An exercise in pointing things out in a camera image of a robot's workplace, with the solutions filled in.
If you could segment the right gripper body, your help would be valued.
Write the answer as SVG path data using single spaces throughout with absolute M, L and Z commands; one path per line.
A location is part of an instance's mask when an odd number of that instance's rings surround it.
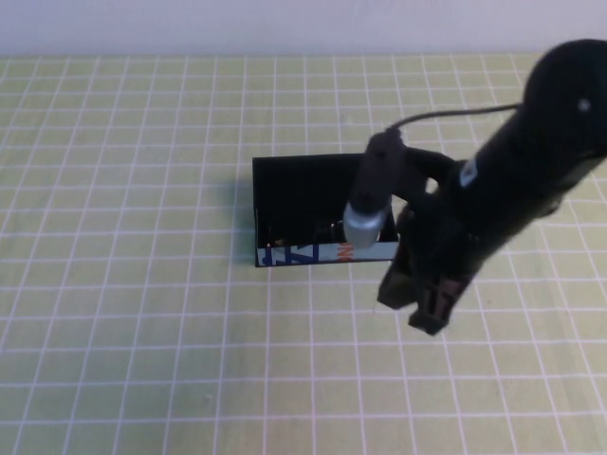
M 470 281 L 517 234 L 513 158 L 408 158 L 395 262 L 421 280 Z

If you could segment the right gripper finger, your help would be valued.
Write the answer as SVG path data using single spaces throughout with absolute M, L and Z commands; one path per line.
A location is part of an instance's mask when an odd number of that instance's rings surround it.
M 378 302 L 392 310 L 418 303 L 418 280 L 391 264 L 378 288 Z
M 427 283 L 422 287 L 410 325 L 429 336 L 436 336 L 451 320 L 451 313 L 467 289 L 466 283 Z

